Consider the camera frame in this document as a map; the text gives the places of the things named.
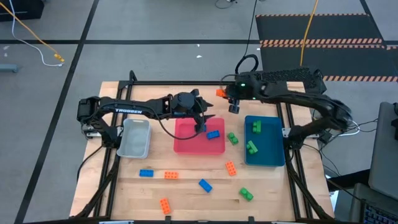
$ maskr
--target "red plastic tray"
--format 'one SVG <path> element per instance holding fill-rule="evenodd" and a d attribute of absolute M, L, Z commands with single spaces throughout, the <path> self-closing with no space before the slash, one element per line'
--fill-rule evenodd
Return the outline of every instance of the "red plastic tray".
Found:
<path fill-rule="evenodd" d="M 191 118 L 175 120 L 175 135 L 186 138 L 195 134 L 196 122 Z M 206 134 L 211 131 L 219 131 L 220 136 L 207 139 Z M 174 139 L 174 151 L 179 154 L 207 154 L 218 155 L 225 152 L 225 131 L 223 118 L 210 118 L 206 121 L 206 132 L 200 133 L 193 139 Z"/>

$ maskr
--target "wooden tabletop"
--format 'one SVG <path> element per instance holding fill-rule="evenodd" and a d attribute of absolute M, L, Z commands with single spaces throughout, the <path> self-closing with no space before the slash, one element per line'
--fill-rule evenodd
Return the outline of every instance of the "wooden tabletop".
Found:
<path fill-rule="evenodd" d="M 103 82 L 99 95 L 114 98 L 117 86 L 117 82 Z M 288 83 L 288 86 L 290 90 L 303 91 L 302 83 Z M 214 104 L 206 114 L 216 114 L 217 117 L 224 118 L 226 133 L 235 133 L 239 144 L 233 146 L 226 139 L 225 153 L 218 156 L 176 154 L 173 150 L 174 140 L 162 130 L 158 121 L 149 120 L 152 137 L 147 159 L 121 159 L 112 219 L 164 220 L 165 215 L 162 213 L 159 200 L 167 197 L 172 210 L 169 215 L 173 220 L 245 221 L 248 220 L 248 216 L 254 216 L 256 221 L 294 220 L 285 166 L 271 168 L 247 166 L 244 163 L 244 117 L 248 114 L 277 116 L 275 105 L 261 104 L 258 101 L 241 101 L 239 114 L 232 114 L 228 112 L 228 101 L 215 96 L 218 86 L 133 86 L 131 98 L 146 101 L 169 93 L 189 92 L 194 88 L 199 89 L 200 95 L 207 102 Z M 282 107 L 287 122 L 285 106 Z M 292 110 L 296 124 L 304 125 L 311 122 L 308 108 L 292 105 Z M 112 114 L 107 114 L 104 120 L 110 123 L 111 117 Z M 146 117 L 130 114 L 128 118 Z M 174 133 L 174 119 L 162 122 L 171 133 Z M 317 148 L 315 140 L 306 140 L 305 143 Z M 85 157 L 100 144 L 99 138 L 88 141 Z M 101 150 L 83 166 L 70 215 L 80 212 L 97 190 L 104 152 L 104 149 Z M 309 191 L 323 209 L 333 216 L 318 152 L 304 146 L 302 160 Z M 228 175 L 225 167 L 227 161 L 234 162 L 237 170 L 235 176 Z M 154 178 L 139 177 L 140 169 L 154 169 Z M 164 179 L 165 170 L 179 172 L 179 179 Z M 213 186 L 210 194 L 198 185 L 202 178 Z M 247 202 L 238 194 L 241 187 L 247 188 L 253 194 L 254 199 L 251 202 Z M 297 192 L 301 216 L 304 217 L 302 194 L 298 188 Z M 107 198 L 106 192 L 103 205 L 106 204 Z M 104 214 L 105 206 L 101 208 L 101 214 Z"/>

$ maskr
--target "white cable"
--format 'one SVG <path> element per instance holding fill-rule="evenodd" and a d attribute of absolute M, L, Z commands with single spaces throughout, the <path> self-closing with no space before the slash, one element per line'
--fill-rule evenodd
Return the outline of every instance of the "white cable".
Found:
<path fill-rule="evenodd" d="M 351 121 L 351 122 L 355 124 L 356 132 L 347 133 L 347 134 L 340 134 L 338 137 L 340 137 L 340 136 L 352 136 L 352 135 L 358 134 L 361 131 L 361 128 L 359 127 L 359 125 L 355 121 Z"/>
<path fill-rule="evenodd" d="M 10 6 L 11 6 L 12 13 L 15 15 L 14 6 L 12 5 L 12 0 L 9 0 L 9 2 L 10 2 Z M 40 55 L 42 56 L 42 62 L 43 62 L 43 64 L 44 64 L 45 66 L 49 66 L 49 67 L 62 67 L 63 63 L 56 64 L 56 65 L 49 65 L 49 64 L 45 63 L 45 62 L 44 62 L 44 56 L 43 56 L 42 51 L 41 51 L 39 48 L 33 46 L 32 44 L 29 44 L 29 43 L 27 43 L 27 42 L 24 41 L 24 40 L 18 39 L 18 38 L 15 36 L 15 34 L 14 34 L 14 27 L 15 27 L 15 18 L 12 18 L 12 28 L 11 28 L 12 36 L 13 36 L 16 40 L 19 40 L 19 41 L 21 41 L 22 43 L 27 44 L 28 46 L 31 46 L 31 47 L 33 47 L 34 49 L 36 49 L 37 51 L 39 51 Z"/>

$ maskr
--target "teal plastic tray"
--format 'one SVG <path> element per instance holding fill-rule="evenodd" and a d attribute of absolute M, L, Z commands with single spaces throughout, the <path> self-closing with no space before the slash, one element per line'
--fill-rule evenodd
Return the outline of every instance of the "teal plastic tray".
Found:
<path fill-rule="evenodd" d="M 254 134 L 253 122 L 261 121 L 261 133 Z M 246 149 L 249 141 L 257 147 L 258 152 L 251 155 Z M 246 116 L 244 119 L 244 161 L 252 166 L 285 165 L 282 123 L 279 118 L 265 116 Z"/>

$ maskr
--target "gray floor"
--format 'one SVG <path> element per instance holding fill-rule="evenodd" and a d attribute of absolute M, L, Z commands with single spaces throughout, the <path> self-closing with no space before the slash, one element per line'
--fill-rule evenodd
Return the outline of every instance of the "gray floor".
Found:
<path fill-rule="evenodd" d="M 41 20 L 26 21 L 43 39 L 78 40 L 93 0 L 50 0 Z M 398 39 L 395 0 L 367 0 L 387 40 Z M 314 0 L 258 2 L 257 14 L 310 13 Z M 254 1 L 216 9 L 214 0 L 100 0 L 88 39 L 246 39 Z M 321 0 L 319 13 L 363 12 L 359 0 Z M 0 22 L 0 39 L 12 39 L 11 23 Z M 258 39 L 254 24 L 252 39 Z M 20 26 L 16 35 L 33 39 Z M 0 74 L 0 217 L 12 223 L 25 193 L 76 45 L 54 45 L 67 61 L 62 68 L 41 64 L 26 45 L 0 45 L 0 62 L 16 63 L 20 72 Z M 257 45 L 248 52 L 259 54 Z M 25 222 L 66 218 L 75 190 L 77 168 L 86 141 L 75 121 L 80 98 L 97 95 L 102 81 L 127 79 L 133 69 L 140 80 L 219 80 L 233 73 L 245 45 L 85 45 L 69 89 L 50 150 Z M 55 63 L 43 48 L 45 58 Z M 378 104 L 397 101 L 397 83 L 327 82 L 327 94 L 351 107 L 358 123 L 377 117 Z M 341 174 L 370 166 L 374 133 L 341 137 L 325 154 Z"/>

